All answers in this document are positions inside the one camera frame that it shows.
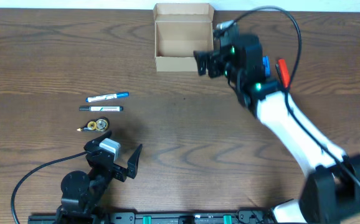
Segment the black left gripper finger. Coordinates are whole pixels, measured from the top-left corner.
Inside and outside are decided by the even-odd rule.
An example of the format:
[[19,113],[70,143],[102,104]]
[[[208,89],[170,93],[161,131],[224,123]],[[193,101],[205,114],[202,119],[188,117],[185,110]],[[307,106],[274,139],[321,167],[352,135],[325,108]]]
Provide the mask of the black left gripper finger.
[[105,140],[106,138],[110,138],[112,135],[112,131],[107,131],[105,134],[102,134],[101,136],[92,139],[91,141],[87,142],[86,145],[84,145],[85,151],[98,151],[100,150],[100,143]]
[[131,157],[128,159],[128,167],[127,167],[127,177],[134,179],[138,173],[138,164],[140,160],[140,155],[142,151],[143,145],[140,144]]

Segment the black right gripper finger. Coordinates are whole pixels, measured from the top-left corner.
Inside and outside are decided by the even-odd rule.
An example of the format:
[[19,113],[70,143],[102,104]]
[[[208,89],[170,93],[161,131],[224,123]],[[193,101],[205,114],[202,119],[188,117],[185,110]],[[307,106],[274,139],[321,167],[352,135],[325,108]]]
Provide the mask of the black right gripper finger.
[[207,63],[208,63],[208,59],[204,57],[199,57],[197,59],[197,72],[199,76],[203,76],[206,74]]
[[213,54],[213,51],[193,51],[193,56],[196,60],[209,60]]

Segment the correction tape dispenser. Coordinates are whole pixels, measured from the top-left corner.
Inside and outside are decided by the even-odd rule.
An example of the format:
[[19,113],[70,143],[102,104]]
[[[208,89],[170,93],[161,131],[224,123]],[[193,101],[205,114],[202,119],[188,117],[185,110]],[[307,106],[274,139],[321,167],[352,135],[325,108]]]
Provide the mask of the correction tape dispenser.
[[110,122],[108,118],[100,117],[88,121],[85,126],[78,128],[77,131],[103,133],[108,130],[109,126]]

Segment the cardboard box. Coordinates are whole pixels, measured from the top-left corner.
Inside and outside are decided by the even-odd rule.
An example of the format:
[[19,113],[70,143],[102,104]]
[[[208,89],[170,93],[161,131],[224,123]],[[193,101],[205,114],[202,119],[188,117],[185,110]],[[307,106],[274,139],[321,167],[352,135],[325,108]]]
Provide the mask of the cardboard box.
[[157,72],[196,72],[194,51],[214,48],[209,3],[157,3],[153,9]]

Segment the black whiteboard marker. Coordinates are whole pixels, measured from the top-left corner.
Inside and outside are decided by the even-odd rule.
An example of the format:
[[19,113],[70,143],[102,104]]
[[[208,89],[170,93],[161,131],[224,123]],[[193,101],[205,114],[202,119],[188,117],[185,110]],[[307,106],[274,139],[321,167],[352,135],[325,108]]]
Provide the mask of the black whiteboard marker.
[[120,112],[123,111],[122,106],[80,106],[80,111],[105,111],[105,112]]

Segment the blue plastic block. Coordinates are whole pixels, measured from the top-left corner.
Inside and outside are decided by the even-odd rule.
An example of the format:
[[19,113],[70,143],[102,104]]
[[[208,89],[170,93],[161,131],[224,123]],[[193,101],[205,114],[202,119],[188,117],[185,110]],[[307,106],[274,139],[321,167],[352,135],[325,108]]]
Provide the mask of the blue plastic block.
[[268,77],[270,76],[270,74],[271,74],[269,57],[268,57],[268,56],[264,56],[264,57],[262,58],[262,63],[263,63],[263,67],[264,67],[265,77],[268,78]]

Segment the blue whiteboard marker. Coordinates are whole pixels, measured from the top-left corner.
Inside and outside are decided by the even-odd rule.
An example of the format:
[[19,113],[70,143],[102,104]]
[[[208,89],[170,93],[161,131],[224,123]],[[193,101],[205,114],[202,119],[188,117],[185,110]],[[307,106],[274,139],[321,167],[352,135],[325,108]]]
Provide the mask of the blue whiteboard marker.
[[129,97],[129,93],[126,92],[119,92],[119,93],[111,93],[107,95],[99,95],[99,96],[90,96],[85,99],[87,103],[93,103],[97,101],[106,101],[106,100],[113,100],[117,98],[126,98]]

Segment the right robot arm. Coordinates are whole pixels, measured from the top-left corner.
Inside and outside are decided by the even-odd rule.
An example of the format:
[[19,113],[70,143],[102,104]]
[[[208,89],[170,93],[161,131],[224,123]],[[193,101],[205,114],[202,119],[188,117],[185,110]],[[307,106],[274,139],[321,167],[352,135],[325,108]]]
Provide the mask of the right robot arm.
[[360,213],[360,155],[349,157],[297,107],[284,59],[270,76],[255,35],[240,35],[215,51],[194,51],[197,71],[225,76],[246,107],[277,136],[299,164],[306,182],[298,199],[271,209],[277,223],[339,223]]

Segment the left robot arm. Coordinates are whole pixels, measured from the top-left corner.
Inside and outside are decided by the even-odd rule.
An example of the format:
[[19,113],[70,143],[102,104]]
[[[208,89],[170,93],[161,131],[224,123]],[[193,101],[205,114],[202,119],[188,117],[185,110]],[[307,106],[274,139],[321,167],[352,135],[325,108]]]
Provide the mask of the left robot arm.
[[111,131],[84,145],[89,173],[73,171],[61,182],[61,206],[56,223],[111,223],[111,215],[98,204],[114,179],[124,182],[134,179],[143,146],[140,144],[130,156],[126,167],[115,164],[120,143],[110,139]]

